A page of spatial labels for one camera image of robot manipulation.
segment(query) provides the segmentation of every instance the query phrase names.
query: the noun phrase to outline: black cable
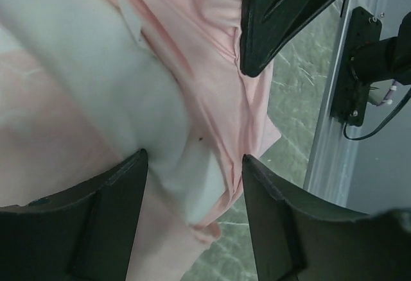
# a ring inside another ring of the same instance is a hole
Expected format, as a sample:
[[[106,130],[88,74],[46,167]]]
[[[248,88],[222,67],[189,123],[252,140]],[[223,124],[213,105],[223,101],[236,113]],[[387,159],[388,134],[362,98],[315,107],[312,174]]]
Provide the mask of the black cable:
[[[348,124],[346,123],[344,125],[344,137],[348,140],[352,140],[352,141],[361,141],[361,140],[365,140],[368,138],[371,138],[373,135],[376,135],[376,133],[378,133],[381,129],[383,129],[385,127],[385,125],[387,125],[393,118],[395,118],[395,116],[399,113],[399,111],[402,110],[402,108],[404,108],[404,106],[408,103],[408,101],[411,99],[411,89],[408,90],[408,92],[405,94],[405,96],[403,97],[403,99],[399,102],[399,104],[395,107],[395,109],[393,109],[393,111],[381,122],[381,124],[375,128],[375,130],[371,133],[369,133],[368,135],[364,135],[362,137],[359,138],[350,138],[347,135],[347,126]]]

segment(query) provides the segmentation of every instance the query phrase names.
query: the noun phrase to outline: pink cloth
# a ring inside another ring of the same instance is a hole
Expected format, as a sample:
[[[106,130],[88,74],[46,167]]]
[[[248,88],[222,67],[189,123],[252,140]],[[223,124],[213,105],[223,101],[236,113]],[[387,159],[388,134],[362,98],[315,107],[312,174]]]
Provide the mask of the pink cloth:
[[[109,0],[118,6],[117,0]],[[241,0],[129,0],[142,32],[178,81],[197,126],[214,141],[227,192],[199,224],[242,194],[244,154],[261,156],[280,134],[267,116],[272,63],[256,78],[240,71]]]
[[[259,157],[280,136],[267,116],[272,64],[256,79],[240,72],[241,0],[129,2],[144,19],[147,41],[178,81],[196,128],[212,139],[227,183],[227,192],[195,229],[145,191],[127,280],[178,281],[219,238],[215,220],[243,191],[243,154]],[[0,124],[0,168],[10,177],[0,188],[28,182],[0,205],[64,190],[121,161],[30,56],[3,55],[0,68],[7,83],[1,92],[10,92],[1,111],[15,115]]]

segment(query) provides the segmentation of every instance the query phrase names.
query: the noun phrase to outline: green marble surface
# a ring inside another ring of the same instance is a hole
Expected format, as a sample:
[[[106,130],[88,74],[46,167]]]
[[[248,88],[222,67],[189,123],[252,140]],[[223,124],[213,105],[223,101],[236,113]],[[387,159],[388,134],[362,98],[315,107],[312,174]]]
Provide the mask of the green marble surface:
[[[324,10],[275,58],[268,114],[283,137],[262,157],[278,175],[302,186],[338,28],[341,0]],[[245,202],[220,219],[222,238],[183,281],[257,281]]]

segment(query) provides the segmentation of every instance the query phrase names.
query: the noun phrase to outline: black plastic jaw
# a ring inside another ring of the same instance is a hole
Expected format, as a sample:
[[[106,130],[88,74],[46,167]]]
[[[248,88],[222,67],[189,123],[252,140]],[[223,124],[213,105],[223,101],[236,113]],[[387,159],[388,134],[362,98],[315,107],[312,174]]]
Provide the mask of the black plastic jaw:
[[[0,208],[0,280],[124,281],[147,169],[140,151],[70,189]]]
[[[281,48],[334,0],[243,0],[241,71],[256,77]]]

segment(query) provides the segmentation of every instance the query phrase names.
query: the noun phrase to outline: black bracket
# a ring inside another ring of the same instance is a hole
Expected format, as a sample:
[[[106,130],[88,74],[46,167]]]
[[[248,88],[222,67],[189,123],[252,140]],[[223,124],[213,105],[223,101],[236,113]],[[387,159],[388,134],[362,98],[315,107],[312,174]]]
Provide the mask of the black bracket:
[[[371,84],[359,81],[352,60],[359,47],[380,40],[381,29],[381,21],[362,7],[353,10],[331,104],[331,116],[341,123],[363,124]]]

